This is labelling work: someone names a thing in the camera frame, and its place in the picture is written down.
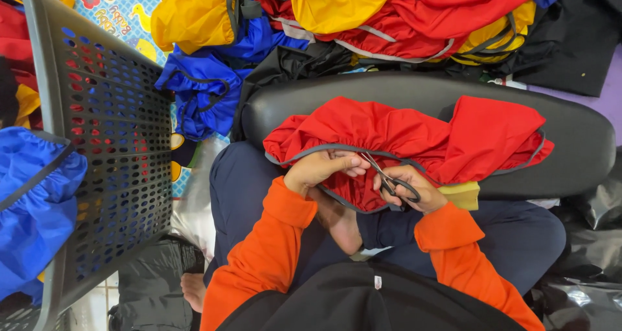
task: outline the orange long-sleeve shirt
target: orange long-sleeve shirt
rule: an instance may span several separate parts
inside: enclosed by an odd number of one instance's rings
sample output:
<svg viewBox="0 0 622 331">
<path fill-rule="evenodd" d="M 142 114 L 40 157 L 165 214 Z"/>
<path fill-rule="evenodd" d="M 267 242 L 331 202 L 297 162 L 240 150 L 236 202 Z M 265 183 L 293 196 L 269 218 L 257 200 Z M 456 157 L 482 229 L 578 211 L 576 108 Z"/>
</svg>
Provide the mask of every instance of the orange long-sleeve shirt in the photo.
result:
<svg viewBox="0 0 622 331">
<path fill-rule="evenodd" d="M 201 331 L 214 331 L 242 303 L 266 290 L 287 292 L 300 253 L 300 237 L 311 223 L 317 203 L 289 190 L 276 178 L 264 199 L 264 212 L 253 231 L 238 243 L 207 287 Z M 479 250 L 484 237 L 468 211 L 448 203 L 415 226 L 417 244 L 429 252 L 441 284 L 488 303 L 527 331 L 544 326 L 512 284 L 494 270 Z"/>
</svg>

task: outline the black padded seat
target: black padded seat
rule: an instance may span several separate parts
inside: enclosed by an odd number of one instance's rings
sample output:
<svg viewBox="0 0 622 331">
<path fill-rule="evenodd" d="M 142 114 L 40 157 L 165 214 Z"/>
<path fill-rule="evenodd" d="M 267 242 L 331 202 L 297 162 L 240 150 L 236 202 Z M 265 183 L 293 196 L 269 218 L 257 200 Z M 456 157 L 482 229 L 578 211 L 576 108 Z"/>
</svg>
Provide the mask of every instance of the black padded seat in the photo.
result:
<svg viewBox="0 0 622 331">
<path fill-rule="evenodd" d="M 340 74 L 292 81 L 259 90 L 244 105 L 246 137 L 263 150 L 263 139 L 287 117 L 310 114 L 333 97 L 412 108 L 449 121 L 462 95 L 523 104 L 546 119 L 542 127 L 553 152 L 540 164 L 479 182 L 480 199 L 527 200 L 585 192 L 607 176 L 616 155 L 609 120 L 581 104 L 522 89 L 434 78 L 409 72 Z"/>
</svg>

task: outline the hand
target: hand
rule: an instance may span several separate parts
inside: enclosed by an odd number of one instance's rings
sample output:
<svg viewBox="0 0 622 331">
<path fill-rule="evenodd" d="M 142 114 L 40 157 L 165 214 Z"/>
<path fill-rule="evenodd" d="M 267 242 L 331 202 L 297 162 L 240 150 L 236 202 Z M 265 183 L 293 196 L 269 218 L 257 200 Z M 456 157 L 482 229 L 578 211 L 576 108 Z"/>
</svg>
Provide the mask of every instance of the hand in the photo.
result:
<svg viewBox="0 0 622 331">
<path fill-rule="evenodd" d="M 398 185 L 394 189 L 398 197 L 389 195 L 389 192 L 385 189 L 380 192 L 380 196 L 388 203 L 401 206 L 402 201 L 406 201 L 410 207 L 417 211 L 423 212 L 424 215 L 427 215 L 428 213 L 445 206 L 448 202 L 445 195 L 439 192 L 439 189 L 436 189 L 432 184 L 430 184 L 430 182 L 428 182 L 424 176 L 420 175 L 415 167 L 412 167 L 411 165 L 388 167 L 383 169 L 383 172 L 391 178 L 398 178 L 412 185 L 412 187 L 415 188 L 421 196 L 421 200 L 417 203 L 406 200 L 409 197 L 415 197 L 414 194 L 402 185 Z M 380 175 L 377 174 L 374 177 L 374 190 L 380 189 L 381 181 Z"/>
<path fill-rule="evenodd" d="M 345 172 L 356 177 L 365 174 L 371 164 L 353 151 L 328 149 L 317 151 L 301 158 L 289 169 L 283 182 L 294 192 L 307 195 L 307 190 L 320 184 L 333 173 Z"/>
</svg>

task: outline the perforated basket side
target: perforated basket side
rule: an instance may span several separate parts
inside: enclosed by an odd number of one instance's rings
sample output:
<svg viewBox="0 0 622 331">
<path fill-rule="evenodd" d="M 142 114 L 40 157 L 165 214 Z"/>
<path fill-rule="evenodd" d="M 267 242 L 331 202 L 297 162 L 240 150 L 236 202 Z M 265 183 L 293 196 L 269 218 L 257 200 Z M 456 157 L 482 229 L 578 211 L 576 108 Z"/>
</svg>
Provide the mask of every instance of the perforated basket side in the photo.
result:
<svg viewBox="0 0 622 331">
<path fill-rule="evenodd" d="M 74 10 L 57 0 L 23 2 L 44 128 L 72 140 L 89 164 L 76 192 L 76 230 L 46 269 L 43 306 L 33 311 L 34 329 L 49 331 L 169 231 L 170 95 L 154 88 L 157 64 Z"/>
</svg>

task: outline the right hand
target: right hand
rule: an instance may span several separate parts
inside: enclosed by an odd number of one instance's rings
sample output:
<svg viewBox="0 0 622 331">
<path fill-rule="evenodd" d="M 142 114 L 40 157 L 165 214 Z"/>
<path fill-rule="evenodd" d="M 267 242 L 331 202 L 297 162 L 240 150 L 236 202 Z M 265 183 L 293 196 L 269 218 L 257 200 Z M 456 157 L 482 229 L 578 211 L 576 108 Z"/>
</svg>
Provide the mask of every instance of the right hand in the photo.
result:
<svg viewBox="0 0 622 331">
<path fill-rule="evenodd" d="M 408 191 L 402 185 L 398 185 L 394 191 L 396 192 L 397 197 L 389 195 L 385 189 L 380 192 L 380 196 L 383 200 L 388 203 L 393 203 L 394 205 L 401 206 L 402 201 L 405 201 L 410 205 L 410 207 L 414 208 L 417 211 L 423 212 L 424 215 L 427 215 L 430 212 L 438 210 L 439 208 L 445 206 L 448 202 L 445 195 L 443 195 L 439 189 L 435 188 L 424 176 L 420 175 L 419 172 L 412 167 L 411 165 L 404 166 L 396 166 L 396 167 L 387 167 L 383 169 L 383 172 L 391 177 L 401 179 L 408 184 L 412 185 L 413 188 L 419 195 L 421 196 L 421 200 L 417 203 L 411 202 L 407 200 L 409 197 L 415 197 L 413 193 Z M 374 190 L 380 189 L 381 185 L 381 177 L 377 174 L 374 177 Z"/>
</svg>

